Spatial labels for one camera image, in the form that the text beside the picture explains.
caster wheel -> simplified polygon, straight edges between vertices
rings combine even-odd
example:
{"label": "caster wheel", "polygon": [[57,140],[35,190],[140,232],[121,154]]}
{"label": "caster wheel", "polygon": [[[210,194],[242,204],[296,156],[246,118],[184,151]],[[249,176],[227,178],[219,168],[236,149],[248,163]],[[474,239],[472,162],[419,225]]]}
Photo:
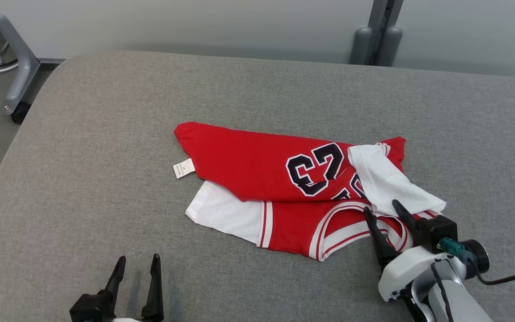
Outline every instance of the caster wheel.
{"label": "caster wheel", "polygon": [[29,112],[30,108],[31,104],[26,102],[19,102],[19,104],[17,104],[17,107],[11,114],[12,121],[17,124],[23,123],[23,120],[25,120],[25,116],[27,116],[27,112]]}

gray fabric tablecloth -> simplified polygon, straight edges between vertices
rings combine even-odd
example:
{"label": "gray fabric tablecloth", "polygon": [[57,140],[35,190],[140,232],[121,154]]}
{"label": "gray fabric tablecloth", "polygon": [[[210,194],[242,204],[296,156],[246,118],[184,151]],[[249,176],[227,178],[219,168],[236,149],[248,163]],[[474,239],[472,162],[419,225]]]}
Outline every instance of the gray fabric tablecloth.
{"label": "gray fabric tablecloth", "polygon": [[[448,202],[487,279],[515,273],[515,78],[115,52],[51,75],[0,167],[0,322],[69,321],[121,255],[119,317],[139,317],[152,254],[168,321],[410,320],[381,300],[368,239],[324,263],[195,225],[172,131],[194,120],[355,144],[407,139],[407,176]],[[515,321],[515,282],[466,287]]]}

table surface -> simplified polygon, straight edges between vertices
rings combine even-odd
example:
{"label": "table surface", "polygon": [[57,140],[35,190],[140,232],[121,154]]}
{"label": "table surface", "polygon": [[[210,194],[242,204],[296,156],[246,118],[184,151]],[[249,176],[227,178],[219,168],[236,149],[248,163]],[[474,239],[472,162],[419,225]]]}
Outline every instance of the table surface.
{"label": "table surface", "polygon": [[[137,318],[154,253],[168,321],[410,319],[380,299],[368,239],[319,263],[184,216],[202,181],[174,177],[186,154],[172,131],[191,120],[354,144],[403,136],[407,176],[447,201],[460,240],[486,247],[485,277],[515,274],[515,78],[111,52],[57,68],[2,162],[0,321],[69,321],[121,255],[116,313]],[[515,320],[515,282],[464,284],[493,320]]]}

clothing tag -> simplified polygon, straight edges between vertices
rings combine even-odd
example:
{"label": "clothing tag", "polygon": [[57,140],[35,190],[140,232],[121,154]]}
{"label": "clothing tag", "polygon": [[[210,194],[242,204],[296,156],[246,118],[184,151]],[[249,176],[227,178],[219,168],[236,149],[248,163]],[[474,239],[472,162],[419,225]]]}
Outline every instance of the clothing tag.
{"label": "clothing tag", "polygon": [[184,162],[180,162],[177,165],[174,165],[174,173],[176,174],[176,179],[180,179],[186,174],[192,173],[194,171],[196,171],[196,169],[194,169],[194,163],[192,163],[192,158]]}

white sleeve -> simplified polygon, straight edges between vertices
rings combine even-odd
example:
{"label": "white sleeve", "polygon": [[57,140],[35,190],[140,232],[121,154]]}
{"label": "white sleeve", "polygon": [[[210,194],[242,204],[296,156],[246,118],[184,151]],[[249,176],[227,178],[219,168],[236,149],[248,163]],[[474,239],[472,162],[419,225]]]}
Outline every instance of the white sleeve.
{"label": "white sleeve", "polygon": [[410,183],[409,179],[385,157],[377,145],[349,148],[349,162],[355,167],[363,191],[377,214],[397,216],[393,199],[399,200],[411,214],[430,211],[440,214],[446,202]]}
{"label": "white sleeve", "polygon": [[206,180],[186,209],[186,216],[199,225],[257,244],[262,203],[243,202],[222,186]]}

